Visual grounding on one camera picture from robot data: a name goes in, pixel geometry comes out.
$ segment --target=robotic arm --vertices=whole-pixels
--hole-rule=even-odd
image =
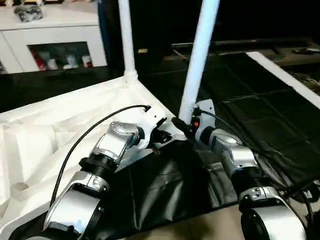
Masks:
[[[211,100],[199,102],[200,110],[214,114]],[[194,138],[220,159],[238,197],[241,226],[246,240],[306,240],[302,223],[275,188],[268,184],[253,152],[235,135],[215,128],[215,119],[201,113],[195,119]],[[179,119],[172,120],[183,132]]]
[[[91,239],[104,211],[101,199],[110,190],[125,152],[133,146],[146,148],[152,131],[164,120],[163,110],[152,107],[137,124],[112,122],[89,156],[81,159],[81,170],[50,207],[41,234],[28,240]]]

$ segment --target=glass cabinet door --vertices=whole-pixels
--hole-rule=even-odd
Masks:
[[[93,66],[87,43],[66,42],[28,45],[40,71],[90,68]]]

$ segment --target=table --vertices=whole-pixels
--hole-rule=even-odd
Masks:
[[[178,114],[187,68],[182,60],[145,63],[138,68],[139,79]],[[7,81],[0,83],[0,109],[16,108],[112,78],[108,67],[91,71],[7,76]],[[319,109],[247,55],[210,58],[198,98],[212,98],[216,114],[234,125],[237,134],[252,147],[270,151],[295,184],[319,175]],[[261,161],[279,189],[292,184],[275,172],[277,166],[266,159]],[[176,141],[162,148],[160,155],[151,154],[120,171],[112,189],[105,201],[105,218],[97,227],[97,237],[102,240],[127,237],[237,201],[220,162],[188,141]],[[44,217],[18,228],[11,238],[23,240],[40,231]]]

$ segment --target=black tablecloth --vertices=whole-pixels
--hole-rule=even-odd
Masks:
[[[187,67],[182,60],[145,63],[139,68],[139,79],[178,114]],[[8,110],[8,103],[14,103],[11,107],[15,108],[114,77],[108,68],[84,73],[71,70],[62,73],[62,77],[59,74],[7,76],[0,84],[10,90],[3,91],[6,103],[0,107]],[[198,98],[212,98],[216,114],[232,124],[250,146],[271,151],[296,183],[320,173],[316,126],[319,110],[246,55],[209,59]],[[217,126],[229,130],[219,122]],[[291,185],[277,175],[275,169],[279,169],[274,164],[263,158],[260,161],[277,187]],[[123,238],[223,208],[237,200],[221,163],[189,141],[175,141],[162,148],[160,155],[145,157],[115,178],[104,202],[106,214],[97,227],[97,239]],[[11,239],[22,240],[39,232],[43,220],[44,215],[16,229]]]

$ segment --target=electrical wire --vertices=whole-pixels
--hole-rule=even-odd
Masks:
[[[234,128],[228,124],[225,120],[223,120],[221,117],[218,117],[217,115],[211,113],[211,112],[208,112],[208,111],[204,111],[204,110],[200,110],[198,109],[198,112],[199,113],[203,113],[203,114],[207,114],[207,115],[210,115],[212,117],[214,117],[215,119],[219,120],[221,123],[223,123],[225,126],[227,126],[233,133],[236,133],[236,131],[234,130]],[[306,209],[307,209],[307,212],[308,212],[308,227],[309,228],[312,228],[313,226],[313,222],[314,222],[314,213],[313,213],[313,210],[312,210],[312,206],[310,204],[310,202],[308,201],[308,198],[306,197],[306,195],[304,194],[303,192],[303,188],[300,188],[300,189],[297,189],[296,188],[296,185],[295,185],[295,181],[293,180],[293,178],[290,176],[290,174],[288,174],[288,172],[276,161],[274,160],[271,156],[269,156],[268,154],[265,154],[261,151],[258,151],[258,150],[255,150],[255,149],[252,149],[252,147],[248,147],[244,141],[242,139],[240,139],[242,141],[242,144],[251,149],[253,153],[256,153],[258,155],[261,155],[262,157],[265,157],[269,160],[271,160],[273,162],[273,164],[276,164],[278,168],[280,168],[280,170],[283,172],[283,174],[291,181],[291,183],[293,184],[293,187],[299,192],[299,194],[301,195],[304,203],[305,203],[305,206],[306,206]],[[299,220],[302,222],[303,226],[304,226],[304,229],[307,230],[306,226],[304,225],[303,221],[301,220],[301,217],[298,215],[298,213],[293,210],[293,212],[295,213],[295,215],[299,218]]]
[[[129,110],[129,109],[134,109],[134,108],[144,108],[145,111],[148,111],[151,107],[148,106],[148,105],[132,105],[132,106],[127,106],[127,107],[124,107],[124,108],[121,108],[111,114],[109,114],[108,116],[102,118],[101,120],[97,121],[94,125],[92,125],[81,137],[79,137],[79,139],[73,144],[73,146],[71,147],[71,149],[69,150],[68,154],[66,155],[63,163],[62,163],[62,166],[61,166],[61,169],[60,169],[60,172],[58,174],[58,177],[56,179],[56,182],[55,182],[55,186],[54,186],[54,189],[53,189],[53,193],[52,193],[52,197],[51,197],[51,201],[50,201],[50,207],[54,204],[54,202],[56,201],[56,197],[57,197],[57,193],[58,193],[58,188],[59,188],[59,184],[61,182],[61,179],[62,179],[62,175],[64,173],[64,170],[66,168],[66,165],[67,165],[67,162],[72,154],[72,152],[75,150],[75,148],[78,146],[78,144],[85,138],[85,136],[87,136],[96,126],[100,125],[102,122],[106,121],[107,119],[113,117],[114,115],[118,114],[118,113],[121,113],[123,111],[126,111],[126,110]]]
[[[288,191],[286,193],[286,197],[287,198],[290,198],[292,197],[293,195],[295,195],[300,189],[305,189],[306,187],[308,187],[310,184],[314,183],[315,180],[318,180],[320,178],[320,175],[314,177],[312,180],[309,180],[307,182],[304,182],[304,183],[300,183],[298,187],[294,188],[294,189],[291,189],[290,191]]]
[[[307,230],[307,226],[305,225],[304,221],[302,220],[302,218],[300,217],[300,215],[297,213],[297,211],[294,209],[294,207],[290,204],[290,202],[288,200],[285,201],[286,204],[288,205],[288,207],[291,209],[291,211],[296,215],[296,217],[300,220],[302,226],[303,226],[303,229],[305,231],[305,233],[307,234],[308,233],[308,230]]]

